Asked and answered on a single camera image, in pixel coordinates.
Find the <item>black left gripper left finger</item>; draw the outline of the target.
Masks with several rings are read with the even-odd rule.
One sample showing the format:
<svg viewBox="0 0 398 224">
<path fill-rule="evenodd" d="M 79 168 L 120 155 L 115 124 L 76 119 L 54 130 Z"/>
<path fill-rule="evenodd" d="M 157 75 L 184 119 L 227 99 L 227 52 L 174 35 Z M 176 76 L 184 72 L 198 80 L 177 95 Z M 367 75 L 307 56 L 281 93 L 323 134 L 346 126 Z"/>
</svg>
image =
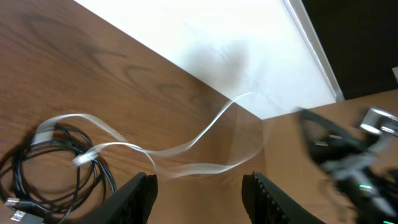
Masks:
<svg viewBox="0 0 398 224">
<path fill-rule="evenodd" d="M 146 224 L 157 195 L 157 176 L 140 172 L 79 223 Z"/>
</svg>

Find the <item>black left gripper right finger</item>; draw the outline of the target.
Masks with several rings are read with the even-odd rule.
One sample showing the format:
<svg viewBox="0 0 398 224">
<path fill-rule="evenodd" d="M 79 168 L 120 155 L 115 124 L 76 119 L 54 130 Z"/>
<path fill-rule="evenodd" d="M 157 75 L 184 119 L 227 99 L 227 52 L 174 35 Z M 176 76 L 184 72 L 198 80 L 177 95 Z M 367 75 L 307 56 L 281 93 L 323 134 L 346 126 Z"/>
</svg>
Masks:
<svg viewBox="0 0 398 224">
<path fill-rule="evenodd" d="M 252 224 L 324 224 L 260 172 L 243 176 L 241 197 Z"/>
</svg>

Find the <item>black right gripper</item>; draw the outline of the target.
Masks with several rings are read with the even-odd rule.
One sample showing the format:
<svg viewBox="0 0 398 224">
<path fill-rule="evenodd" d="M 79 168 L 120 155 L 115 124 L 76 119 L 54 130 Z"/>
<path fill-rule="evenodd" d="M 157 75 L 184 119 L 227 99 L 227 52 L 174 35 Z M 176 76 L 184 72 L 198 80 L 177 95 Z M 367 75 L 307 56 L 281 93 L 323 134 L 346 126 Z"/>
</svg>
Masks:
<svg viewBox="0 0 398 224">
<path fill-rule="evenodd" d="M 356 138 L 305 109 L 299 111 L 298 121 L 310 159 L 355 206 L 357 223 L 397 223 L 397 169 L 388 170 L 385 176 L 371 170 L 395 136 L 377 136 L 358 126 L 364 137 Z"/>
</svg>

